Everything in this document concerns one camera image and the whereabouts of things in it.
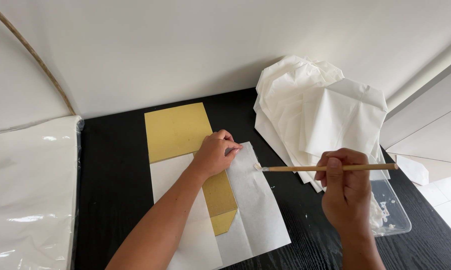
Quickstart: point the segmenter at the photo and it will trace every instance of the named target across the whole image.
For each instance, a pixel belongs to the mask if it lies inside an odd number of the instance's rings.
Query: black wood grain tabletop
[[[213,131],[226,129],[236,142],[250,141],[261,164],[284,166],[254,129],[256,96],[246,89],[85,120],[75,269],[104,269],[153,205],[144,113],[203,102]],[[340,239],[322,211],[322,193],[292,172],[264,174],[292,243],[226,269],[340,269]],[[376,238],[386,268],[451,270],[451,229],[402,171],[390,171],[390,177],[412,230]]]

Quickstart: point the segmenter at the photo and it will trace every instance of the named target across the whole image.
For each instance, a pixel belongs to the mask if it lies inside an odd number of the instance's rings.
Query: brush handle
[[[324,172],[327,169],[326,166],[305,166],[305,167],[269,167],[270,172]],[[368,171],[368,170],[396,170],[399,166],[395,163],[387,164],[363,164],[363,165],[343,165],[343,171]]]

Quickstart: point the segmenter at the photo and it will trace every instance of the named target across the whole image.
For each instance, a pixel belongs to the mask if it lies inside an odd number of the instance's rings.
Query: rope
[[[42,70],[44,70],[45,74],[49,77],[49,79],[54,84],[57,91],[59,91],[59,94],[64,99],[64,102],[67,105],[67,108],[69,108],[69,111],[72,115],[76,115],[74,109],[72,108],[72,105],[70,105],[69,99],[67,98],[66,94],[62,90],[62,87],[60,87],[59,82],[55,79],[54,75],[50,72],[50,70],[47,68],[45,63],[42,61],[42,59],[39,57],[37,52],[30,46],[30,44],[25,40],[25,38],[18,32],[18,30],[10,23],[10,21],[7,20],[7,18],[0,12],[0,21],[3,22],[7,28],[18,38],[18,40],[24,45],[24,47],[30,52],[30,54],[35,58],[37,63],[41,66]]]

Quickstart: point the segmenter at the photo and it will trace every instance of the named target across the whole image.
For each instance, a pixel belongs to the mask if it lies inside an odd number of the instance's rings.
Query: plastic container
[[[373,229],[374,236],[391,236],[409,232],[412,229],[409,217],[388,180],[372,180],[372,192],[378,204],[385,206],[389,216],[383,219],[382,227]]]

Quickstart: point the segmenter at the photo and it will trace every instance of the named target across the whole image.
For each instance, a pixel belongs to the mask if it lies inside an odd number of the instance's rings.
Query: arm
[[[342,165],[367,163],[365,154],[342,148],[325,152],[317,164],[327,165],[315,179],[327,187],[322,209],[341,237],[344,270],[385,270],[369,224],[369,171],[342,171]]]
[[[224,156],[227,148],[234,150]],[[106,270],[166,269],[200,187],[227,169],[241,148],[225,130],[205,137],[192,163],[130,232]]]

